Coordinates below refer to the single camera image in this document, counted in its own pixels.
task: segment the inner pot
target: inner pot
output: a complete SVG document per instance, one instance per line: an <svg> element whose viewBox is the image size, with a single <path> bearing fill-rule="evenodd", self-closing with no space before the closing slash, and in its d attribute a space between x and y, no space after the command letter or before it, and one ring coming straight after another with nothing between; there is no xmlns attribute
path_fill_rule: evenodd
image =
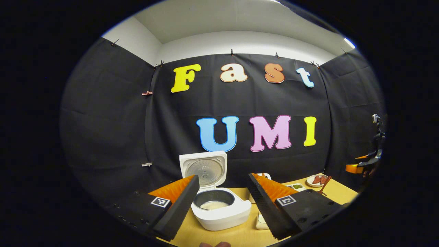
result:
<svg viewBox="0 0 439 247"><path fill-rule="evenodd" d="M197 194L194 204L201 209L213 210L230 206L234 201L235 197L230 192L214 189Z"/></svg>

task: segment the finger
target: finger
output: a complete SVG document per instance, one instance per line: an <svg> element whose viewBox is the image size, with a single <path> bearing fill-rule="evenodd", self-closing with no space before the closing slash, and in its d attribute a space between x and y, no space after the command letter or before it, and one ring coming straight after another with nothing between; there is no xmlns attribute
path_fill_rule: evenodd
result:
<svg viewBox="0 0 439 247"><path fill-rule="evenodd" d="M231 245L228 242L220 242L215 247L231 247Z"/></svg>
<svg viewBox="0 0 439 247"><path fill-rule="evenodd" d="M210 245L208 243L200 243L199 247L212 247L212 245Z"/></svg>

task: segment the ceiling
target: ceiling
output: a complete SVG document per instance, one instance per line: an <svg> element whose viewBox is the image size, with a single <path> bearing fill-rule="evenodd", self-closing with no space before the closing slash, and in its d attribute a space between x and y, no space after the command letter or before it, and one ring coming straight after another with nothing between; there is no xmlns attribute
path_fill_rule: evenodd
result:
<svg viewBox="0 0 439 247"><path fill-rule="evenodd" d="M134 16L162 43L219 31L283 35L336 56L352 48L339 34L319 27L274 0L166 0Z"/></svg>

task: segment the black curtain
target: black curtain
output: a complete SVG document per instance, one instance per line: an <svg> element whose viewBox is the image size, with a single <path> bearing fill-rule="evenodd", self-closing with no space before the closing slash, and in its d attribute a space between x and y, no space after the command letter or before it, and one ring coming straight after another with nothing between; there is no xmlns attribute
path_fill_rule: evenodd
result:
<svg viewBox="0 0 439 247"><path fill-rule="evenodd" d="M356 49L322 64L320 71L331 111L331 147L325 174L359 190L365 179L345 168L354 164L356 157L373 151L372 139L377 131L373 114L381 117L382 130L386 130L384 96L371 65Z"/></svg>
<svg viewBox="0 0 439 247"><path fill-rule="evenodd" d="M221 67L237 63L244 67L248 79L244 82L223 82ZM280 64L284 82L266 81L264 67ZM187 91L171 93L178 67L199 64ZM303 67L310 73L313 88L307 87L296 72ZM151 172L175 181L181 178L179 155L207 152L200 142L196 121L215 118L215 141L227 140L225 116L237 116L237 143L227 152L227 178L223 187L245 187L245 175L250 172L269 173L273 180L288 182L322 172L330 142L330 114L325 86L316 66L288 58L259 54L216 54L169 62L158 67L151 83L153 95L146 118L146 147L152 161ZM273 127L279 115L291 116L289 138L292 147L252 152L253 126L249 119L263 116ZM306 123L304 118L314 116L314 146L304 146Z"/></svg>
<svg viewBox="0 0 439 247"><path fill-rule="evenodd" d="M60 131L74 174L100 204L154 187L144 123L154 67L100 38L79 61L61 102Z"/></svg>

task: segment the plate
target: plate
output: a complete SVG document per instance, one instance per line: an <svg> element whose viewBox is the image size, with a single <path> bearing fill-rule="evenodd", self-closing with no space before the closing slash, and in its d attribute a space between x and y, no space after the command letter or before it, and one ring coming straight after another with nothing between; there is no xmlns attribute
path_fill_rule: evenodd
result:
<svg viewBox="0 0 439 247"><path fill-rule="evenodd" d="M326 175L317 175L317 174L315 174L315 175L309 176L309 177L306 179L306 183L307 183L309 186L311 186L311 187L322 187L323 184L320 184L320 183L313 184L314 178L315 178L316 176L326 177L326 179L328 178L328 176L326 176Z"/></svg>
<svg viewBox="0 0 439 247"><path fill-rule="evenodd" d="M301 188L297 188L297 189L296 189L296 188L293 187L293 185L300 185ZM306 189L305 186L303 186L303 184L299 184L299 183L298 183L298 184L289 184L289 185L287 185L287 186L290 187L290 188L293 188L293 189L295 189L295 190L297 190L297 191L299 191L299 192L300 192L300 191L304 191L304 190Z"/></svg>

